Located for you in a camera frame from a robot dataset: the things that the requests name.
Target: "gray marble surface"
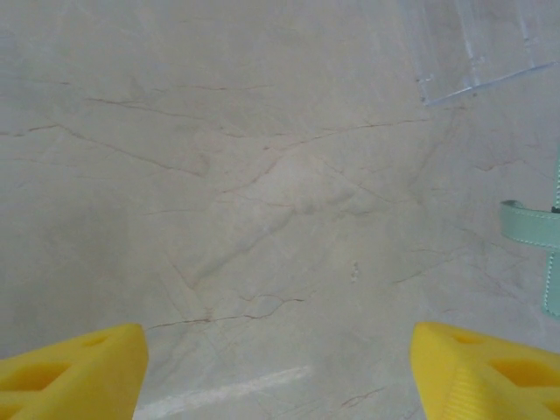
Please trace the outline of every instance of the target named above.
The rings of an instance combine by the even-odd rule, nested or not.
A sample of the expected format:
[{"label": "gray marble surface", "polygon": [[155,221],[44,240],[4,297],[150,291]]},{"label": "gray marble surface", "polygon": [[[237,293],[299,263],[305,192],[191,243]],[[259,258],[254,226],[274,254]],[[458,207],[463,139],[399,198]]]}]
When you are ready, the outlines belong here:
[{"label": "gray marble surface", "polygon": [[0,3],[0,355],[137,322],[135,418],[424,418],[413,325],[549,350],[558,69],[426,108],[394,1]]}]

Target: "yellow foam block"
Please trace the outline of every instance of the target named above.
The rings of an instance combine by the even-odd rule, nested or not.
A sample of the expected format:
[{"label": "yellow foam block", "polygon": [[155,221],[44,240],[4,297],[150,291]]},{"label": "yellow foam block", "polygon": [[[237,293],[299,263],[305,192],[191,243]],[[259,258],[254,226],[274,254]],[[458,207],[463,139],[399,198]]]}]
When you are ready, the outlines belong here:
[{"label": "yellow foam block", "polygon": [[130,420],[147,364],[134,324],[0,360],[0,420]]},{"label": "yellow foam block", "polygon": [[425,322],[410,361],[428,420],[560,419],[558,354]]}]

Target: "transparent acrylic box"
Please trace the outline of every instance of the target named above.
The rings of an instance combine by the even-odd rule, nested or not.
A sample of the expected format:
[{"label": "transparent acrylic box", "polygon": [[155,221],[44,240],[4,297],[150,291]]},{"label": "transparent acrylic box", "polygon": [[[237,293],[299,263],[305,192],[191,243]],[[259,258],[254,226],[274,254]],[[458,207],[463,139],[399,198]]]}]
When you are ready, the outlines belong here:
[{"label": "transparent acrylic box", "polygon": [[558,0],[400,0],[422,99],[560,61]]}]

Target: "white line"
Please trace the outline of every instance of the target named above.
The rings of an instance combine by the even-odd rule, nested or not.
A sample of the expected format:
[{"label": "white line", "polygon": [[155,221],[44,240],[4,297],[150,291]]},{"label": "white line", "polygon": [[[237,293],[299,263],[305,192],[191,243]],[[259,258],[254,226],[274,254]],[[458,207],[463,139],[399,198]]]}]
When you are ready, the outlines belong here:
[{"label": "white line", "polygon": [[163,400],[136,409],[134,420],[155,420],[172,416],[187,410],[195,410],[204,405],[221,403],[232,398],[241,398],[253,392],[283,385],[304,378],[311,373],[310,367],[294,367],[275,374],[267,374],[235,385],[209,389],[206,391],[186,392],[182,395],[168,396]]}]

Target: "mint green strap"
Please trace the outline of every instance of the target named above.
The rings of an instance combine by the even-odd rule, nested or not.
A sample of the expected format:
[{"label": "mint green strap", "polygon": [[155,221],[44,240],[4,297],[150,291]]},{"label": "mint green strap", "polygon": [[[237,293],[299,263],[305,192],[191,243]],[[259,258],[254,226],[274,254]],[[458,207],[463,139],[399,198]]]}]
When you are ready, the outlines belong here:
[{"label": "mint green strap", "polygon": [[556,163],[556,199],[552,212],[529,210],[519,201],[501,203],[501,233],[514,241],[548,251],[543,310],[560,319],[560,152]]},{"label": "mint green strap", "polygon": [[548,251],[560,250],[560,214],[528,210],[519,201],[504,201],[501,234]]}]

